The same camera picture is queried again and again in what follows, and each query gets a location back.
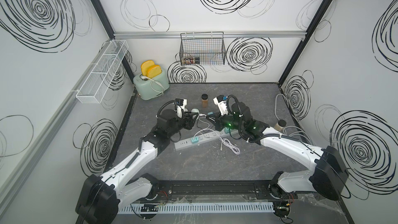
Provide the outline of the white power strip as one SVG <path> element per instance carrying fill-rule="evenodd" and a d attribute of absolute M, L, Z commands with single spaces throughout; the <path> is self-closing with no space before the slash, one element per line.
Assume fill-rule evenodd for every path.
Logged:
<path fill-rule="evenodd" d="M 197 136 L 194 136 L 194 137 L 188 138 L 188 139 L 184 139 L 184 140 L 181 140 L 181 141 L 175 143 L 174 144 L 175 150 L 180 151 L 180 150 L 187 149 L 190 147 L 199 146 L 199 145 L 205 144 L 207 142 L 220 141 L 220 137 L 228 138 L 228 137 L 230 137 L 230 133 L 237 134 L 238 131 L 237 130 L 230 131 L 229 129 L 225 128 L 222 131 L 210 131 L 205 134 L 199 133 Z"/>

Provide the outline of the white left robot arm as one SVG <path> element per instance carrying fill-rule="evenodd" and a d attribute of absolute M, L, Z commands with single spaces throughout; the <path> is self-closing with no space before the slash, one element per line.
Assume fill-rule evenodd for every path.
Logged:
<path fill-rule="evenodd" d="M 169 146 L 173 135 L 182 129 L 191 130 L 199 115 L 182 108 L 158 111 L 156 125 L 140 139 L 137 149 L 109 171 L 99 176 L 92 174 L 84 181 L 75 207 L 76 222 L 110 224 L 120 209 L 138 199 L 155 196 L 156 179 L 151 175 L 130 180 Z"/>

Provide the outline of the white round earbud case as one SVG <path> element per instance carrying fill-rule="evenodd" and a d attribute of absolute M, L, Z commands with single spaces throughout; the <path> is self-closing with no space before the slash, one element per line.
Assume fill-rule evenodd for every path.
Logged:
<path fill-rule="evenodd" d="M 199 114 L 200 111 L 199 111 L 198 109 L 196 109 L 196 108 L 193 108 L 193 109 L 191 110 L 191 113 L 197 113 L 197 114 Z"/>

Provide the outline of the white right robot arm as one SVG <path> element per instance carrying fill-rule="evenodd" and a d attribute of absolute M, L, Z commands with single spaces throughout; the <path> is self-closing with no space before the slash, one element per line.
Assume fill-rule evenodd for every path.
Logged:
<path fill-rule="evenodd" d="M 316 192 L 321 196 L 337 201 L 349 177 L 341 155 L 337 149 L 321 148 L 301 142 L 274 129 L 265 122 L 253 119 L 247 106 L 231 108 L 222 106 L 220 112 L 207 116 L 217 131 L 224 128 L 236 130 L 241 138 L 276 150 L 305 167 L 304 171 L 279 171 L 268 185 L 272 197 L 281 199 L 292 192 Z"/>

